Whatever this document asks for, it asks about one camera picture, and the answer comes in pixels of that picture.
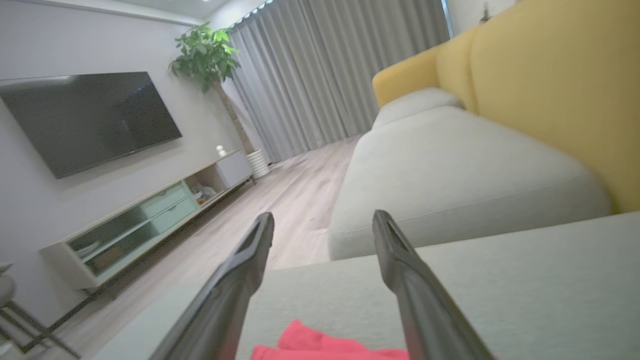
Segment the green leaves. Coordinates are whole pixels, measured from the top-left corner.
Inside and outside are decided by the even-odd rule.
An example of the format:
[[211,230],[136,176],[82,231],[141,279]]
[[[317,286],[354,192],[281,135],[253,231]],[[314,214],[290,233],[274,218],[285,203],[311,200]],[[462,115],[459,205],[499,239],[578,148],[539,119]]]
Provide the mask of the green leaves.
[[198,49],[198,51],[200,51],[200,53],[202,53],[202,54],[206,54],[207,53],[207,47],[204,46],[204,44],[196,44],[195,48]]
[[174,38],[176,48],[179,47],[182,54],[169,64],[171,72],[193,78],[203,92],[209,91],[214,81],[231,77],[233,70],[239,67],[232,55],[239,50],[225,43],[229,41],[227,31],[213,31],[206,22]]

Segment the white sofa cushion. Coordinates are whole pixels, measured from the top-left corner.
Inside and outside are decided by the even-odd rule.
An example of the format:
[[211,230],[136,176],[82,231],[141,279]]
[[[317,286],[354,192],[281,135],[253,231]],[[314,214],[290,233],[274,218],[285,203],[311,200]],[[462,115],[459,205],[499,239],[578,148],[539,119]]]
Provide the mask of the white sofa cushion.
[[384,105],[380,109],[372,128],[375,129],[390,122],[439,106],[456,106],[463,108],[462,102],[454,94],[446,92],[441,88],[424,88],[399,97]]
[[332,259],[375,253],[375,209],[419,247],[603,217],[611,201],[569,155],[445,106],[360,139],[328,229]]

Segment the wooden floor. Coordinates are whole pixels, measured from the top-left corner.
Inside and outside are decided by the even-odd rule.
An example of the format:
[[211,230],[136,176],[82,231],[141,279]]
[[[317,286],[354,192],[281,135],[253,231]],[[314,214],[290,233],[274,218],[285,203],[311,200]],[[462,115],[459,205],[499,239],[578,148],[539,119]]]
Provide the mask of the wooden floor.
[[[358,139],[274,165],[257,185],[245,185],[170,237],[56,333],[91,359],[167,287],[208,279],[265,211],[276,223],[267,271],[329,261],[326,228]],[[57,348],[29,357],[71,359]]]

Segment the pink towel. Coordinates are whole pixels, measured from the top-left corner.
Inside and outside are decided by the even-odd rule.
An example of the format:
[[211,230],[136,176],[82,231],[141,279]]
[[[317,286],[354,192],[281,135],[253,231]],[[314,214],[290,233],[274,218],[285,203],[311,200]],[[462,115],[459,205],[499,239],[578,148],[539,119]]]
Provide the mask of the pink towel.
[[371,351],[361,343],[333,338],[292,322],[278,341],[278,348],[258,345],[251,360],[409,360],[405,350]]

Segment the gray curtain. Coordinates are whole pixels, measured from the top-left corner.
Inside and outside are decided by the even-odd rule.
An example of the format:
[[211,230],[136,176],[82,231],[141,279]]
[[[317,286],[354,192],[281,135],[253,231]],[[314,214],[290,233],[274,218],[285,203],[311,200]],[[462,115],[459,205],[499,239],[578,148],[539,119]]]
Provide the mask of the gray curtain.
[[449,32],[440,0],[275,0],[230,37],[234,84],[280,161],[370,130],[373,76]]

